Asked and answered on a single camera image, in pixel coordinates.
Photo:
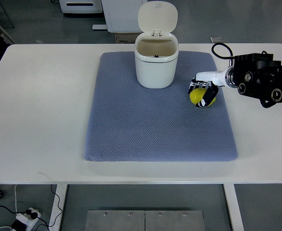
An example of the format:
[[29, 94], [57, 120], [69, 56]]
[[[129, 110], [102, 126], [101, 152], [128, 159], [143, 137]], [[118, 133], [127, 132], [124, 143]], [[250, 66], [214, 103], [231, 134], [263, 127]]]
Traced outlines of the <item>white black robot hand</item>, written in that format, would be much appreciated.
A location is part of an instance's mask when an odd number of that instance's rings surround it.
[[219, 92], [219, 87], [227, 86], [226, 80], [227, 72], [229, 70], [230, 69], [228, 68], [222, 72], [210, 71], [197, 73], [190, 82], [188, 94], [194, 89], [204, 88], [215, 91], [215, 95], [217, 96]]

